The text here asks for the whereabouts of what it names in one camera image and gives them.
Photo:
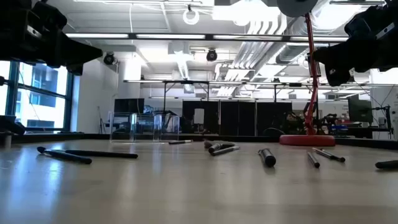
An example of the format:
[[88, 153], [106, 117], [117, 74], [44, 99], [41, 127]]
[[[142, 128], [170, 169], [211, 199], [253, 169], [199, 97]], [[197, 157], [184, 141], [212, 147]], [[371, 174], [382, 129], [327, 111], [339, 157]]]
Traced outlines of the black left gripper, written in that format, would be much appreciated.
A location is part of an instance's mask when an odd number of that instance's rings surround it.
[[1, 1], [1, 60], [83, 73], [83, 64], [99, 58], [103, 51], [82, 44], [63, 33], [66, 17], [47, 1]]

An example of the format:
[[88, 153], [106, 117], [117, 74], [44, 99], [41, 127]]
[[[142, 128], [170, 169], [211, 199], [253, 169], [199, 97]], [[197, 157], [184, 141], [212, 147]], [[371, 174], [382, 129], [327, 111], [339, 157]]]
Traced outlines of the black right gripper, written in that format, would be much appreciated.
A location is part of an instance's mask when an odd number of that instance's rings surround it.
[[346, 42], [312, 53], [314, 60], [325, 65], [331, 86], [348, 82], [351, 69], [361, 73], [397, 66], [397, 1], [386, 1], [383, 6], [371, 6], [356, 14], [344, 30], [348, 34]]

